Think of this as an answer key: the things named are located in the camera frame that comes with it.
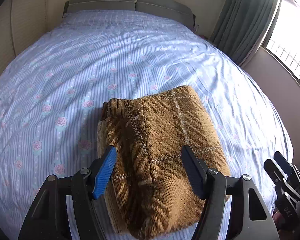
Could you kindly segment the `window with metal frame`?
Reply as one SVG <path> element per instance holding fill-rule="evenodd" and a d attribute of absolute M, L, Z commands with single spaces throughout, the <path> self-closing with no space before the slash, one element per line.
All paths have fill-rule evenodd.
<path fill-rule="evenodd" d="M 300 86 L 300 1 L 279 0 L 262 47 L 284 66 Z"/>

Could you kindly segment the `grey left headboard cushion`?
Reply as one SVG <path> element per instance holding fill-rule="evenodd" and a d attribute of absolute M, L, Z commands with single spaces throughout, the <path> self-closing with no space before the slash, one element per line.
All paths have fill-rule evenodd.
<path fill-rule="evenodd" d="M 82 10 L 135 10 L 137 0 L 69 0 L 63 14 Z"/>

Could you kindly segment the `green curtain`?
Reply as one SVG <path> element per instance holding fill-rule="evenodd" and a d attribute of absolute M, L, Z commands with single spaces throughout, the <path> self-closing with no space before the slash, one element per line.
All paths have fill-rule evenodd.
<path fill-rule="evenodd" d="M 210 41 L 244 68 L 256 54 L 279 0 L 226 0 Z"/>

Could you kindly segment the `grey right headboard cushion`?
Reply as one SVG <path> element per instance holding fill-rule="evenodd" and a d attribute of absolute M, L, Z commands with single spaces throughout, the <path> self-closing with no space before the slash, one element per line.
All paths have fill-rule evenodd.
<path fill-rule="evenodd" d="M 135 10 L 177 21 L 190 30 L 194 29 L 196 16 L 184 4 L 173 0 L 136 0 Z"/>

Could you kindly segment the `blue floral striped bedsheet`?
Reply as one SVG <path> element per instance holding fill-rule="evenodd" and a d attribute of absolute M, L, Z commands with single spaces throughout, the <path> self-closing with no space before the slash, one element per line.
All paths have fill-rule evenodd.
<path fill-rule="evenodd" d="M 45 178 L 97 157 L 104 102 L 191 86 L 211 116 L 232 176 L 250 175 L 269 211 L 263 168 L 293 147 L 271 101 L 223 52 L 184 25 L 125 10 L 66 14 L 0 77 L 0 228 L 17 239 Z"/>

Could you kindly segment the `brown plaid knit sweater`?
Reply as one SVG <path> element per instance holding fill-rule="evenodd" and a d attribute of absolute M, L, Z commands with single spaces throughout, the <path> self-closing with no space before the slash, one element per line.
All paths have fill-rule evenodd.
<path fill-rule="evenodd" d="M 103 104 L 97 152 L 104 154 L 108 146 L 117 152 L 104 194 L 115 233 L 152 239 L 199 220 L 204 201 L 193 193 L 183 167 L 185 145 L 208 167 L 230 174 L 217 132 L 192 87 Z"/>

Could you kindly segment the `grey headboard cushion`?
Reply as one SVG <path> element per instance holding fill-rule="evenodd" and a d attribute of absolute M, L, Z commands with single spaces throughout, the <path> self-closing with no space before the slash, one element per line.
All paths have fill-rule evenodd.
<path fill-rule="evenodd" d="M 137 0 L 69 0 L 63 14 L 82 10 L 135 10 Z"/>
<path fill-rule="evenodd" d="M 135 10 L 177 21 L 190 30 L 194 29 L 196 16 L 184 4 L 173 0 L 136 0 Z"/>

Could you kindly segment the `white louvered wardrobe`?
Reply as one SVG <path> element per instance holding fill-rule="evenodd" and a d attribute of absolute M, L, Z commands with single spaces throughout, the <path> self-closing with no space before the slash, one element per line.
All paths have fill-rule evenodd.
<path fill-rule="evenodd" d="M 0 76 L 48 31 L 48 0 L 4 0 L 0 5 Z"/>

